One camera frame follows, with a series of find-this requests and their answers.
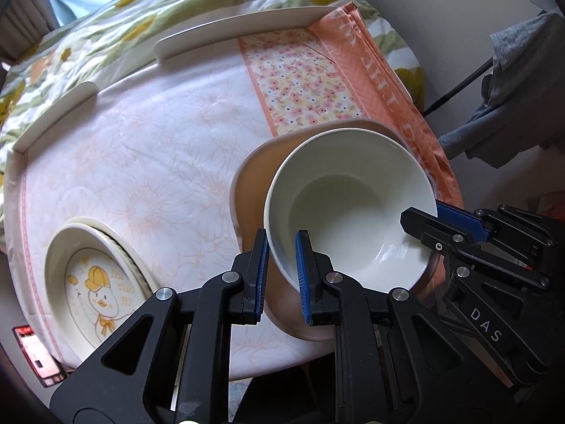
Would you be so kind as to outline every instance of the white bowl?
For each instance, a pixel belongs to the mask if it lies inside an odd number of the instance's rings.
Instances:
[[[132,258],[82,223],[66,223],[55,233],[44,273],[50,312],[81,361],[152,294]]]
[[[384,135],[335,129],[299,145],[273,179],[264,210],[270,252],[296,289],[295,234],[307,229],[316,252],[366,288],[411,289],[431,251],[407,235],[400,214],[437,216],[429,180],[414,157]]]

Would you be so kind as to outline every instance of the cartoon duck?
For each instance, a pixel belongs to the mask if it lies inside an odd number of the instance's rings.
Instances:
[[[120,307],[118,300],[110,288],[108,274],[100,266],[92,266],[88,270],[88,279],[84,285],[88,288],[87,305],[78,292],[78,300],[83,307],[88,320],[94,325],[94,332],[100,342],[104,341],[116,330],[116,321],[126,316],[118,318]]]

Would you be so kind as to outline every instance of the yellow cap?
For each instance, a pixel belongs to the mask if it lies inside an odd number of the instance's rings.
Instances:
[[[108,274],[100,266],[92,266],[84,285],[92,292],[97,292],[101,287],[109,287]]]

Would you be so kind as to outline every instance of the orange bow tie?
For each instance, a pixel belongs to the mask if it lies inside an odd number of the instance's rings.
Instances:
[[[102,335],[106,336],[106,332],[109,329],[109,332],[112,333],[114,332],[114,330],[116,330],[116,324],[114,323],[114,321],[112,319],[106,319],[103,316],[98,316],[98,323],[100,324],[100,326],[102,327]]]

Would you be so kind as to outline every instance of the metal screw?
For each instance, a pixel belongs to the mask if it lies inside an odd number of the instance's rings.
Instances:
[[[239,279],[239,273],[235,271],[228,271],[221,275],[221,279],[230,284],[231,282],[235,282]]]
[[[155,296],[158,300],[165,301],[173,296],[173,290],[168,287],[163,287],[155,292]]]
[[[344,277],[339,272],[329,272],[326,274],[326,280],[330,284],[339,284]]]
[[[392,292],[392,297],[397,301],[406,301],[409,296],[408,290],[403,288],[397,288]]]
[[[459,266],[457,268],[457,275],[459,277],[469,277],[470,273],[469,268],[465,268],[464,266]]]

